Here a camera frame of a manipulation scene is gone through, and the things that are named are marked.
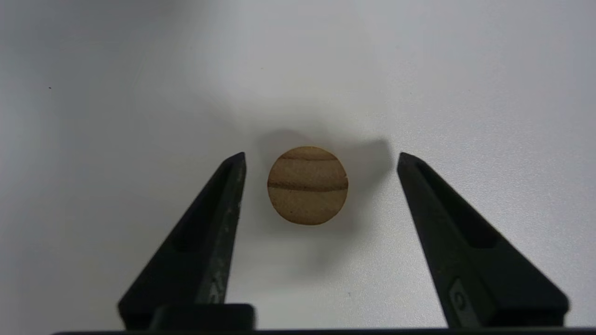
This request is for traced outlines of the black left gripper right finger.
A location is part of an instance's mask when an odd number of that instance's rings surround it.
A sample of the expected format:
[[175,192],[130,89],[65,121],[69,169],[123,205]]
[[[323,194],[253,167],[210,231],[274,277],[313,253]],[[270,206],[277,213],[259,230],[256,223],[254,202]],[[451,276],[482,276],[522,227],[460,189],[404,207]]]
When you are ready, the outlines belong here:
[[449,328],[561,327],[568,297],[425,161],[397,173]]

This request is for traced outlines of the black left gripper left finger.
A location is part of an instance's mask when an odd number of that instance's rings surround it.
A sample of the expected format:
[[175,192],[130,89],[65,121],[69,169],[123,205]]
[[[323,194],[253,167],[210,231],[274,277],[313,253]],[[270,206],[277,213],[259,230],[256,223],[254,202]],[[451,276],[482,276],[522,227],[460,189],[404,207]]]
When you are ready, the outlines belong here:
[[118,303],[127,329],[223,329],[246,178],[225,159]]

